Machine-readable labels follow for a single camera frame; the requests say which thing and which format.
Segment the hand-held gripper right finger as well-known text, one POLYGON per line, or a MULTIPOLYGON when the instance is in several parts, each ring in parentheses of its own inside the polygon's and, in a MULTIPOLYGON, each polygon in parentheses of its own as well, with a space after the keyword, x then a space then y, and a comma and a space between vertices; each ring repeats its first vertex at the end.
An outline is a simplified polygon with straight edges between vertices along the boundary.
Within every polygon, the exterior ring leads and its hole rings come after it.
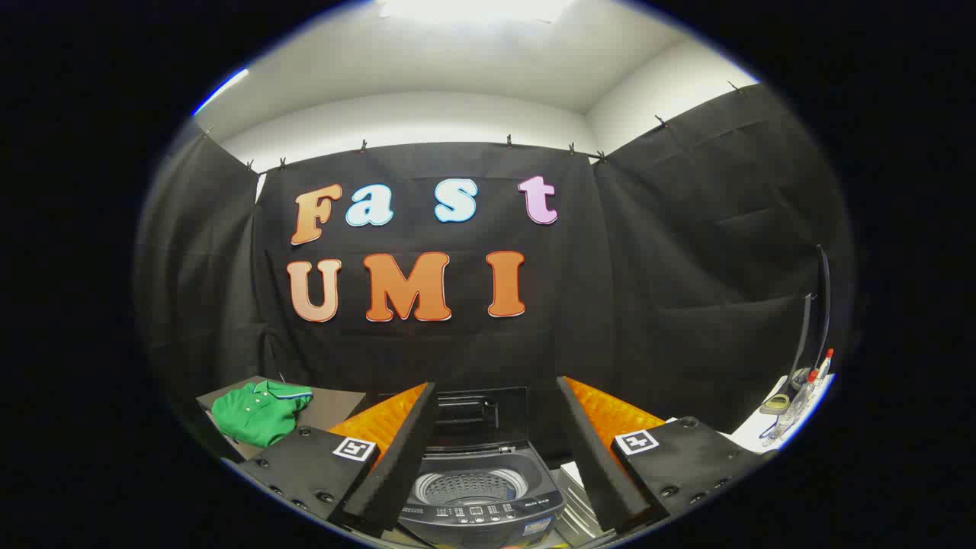
POLYGON ((567 376, 557 388, 583 489, 600 527, 618 534, 704 506, 771 456, 694 416, 668 422, 567 376))

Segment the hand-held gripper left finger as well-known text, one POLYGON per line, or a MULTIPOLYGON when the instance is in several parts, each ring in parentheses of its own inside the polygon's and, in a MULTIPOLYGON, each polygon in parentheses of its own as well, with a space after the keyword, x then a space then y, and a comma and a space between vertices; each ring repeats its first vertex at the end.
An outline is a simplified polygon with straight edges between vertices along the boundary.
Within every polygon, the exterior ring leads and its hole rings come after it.
POLYGON ((297 425, 256 456, 222 463, 315 524, 379 538, 400 520, 436 414, 435 384, 422 383, 330 429, 297 425))

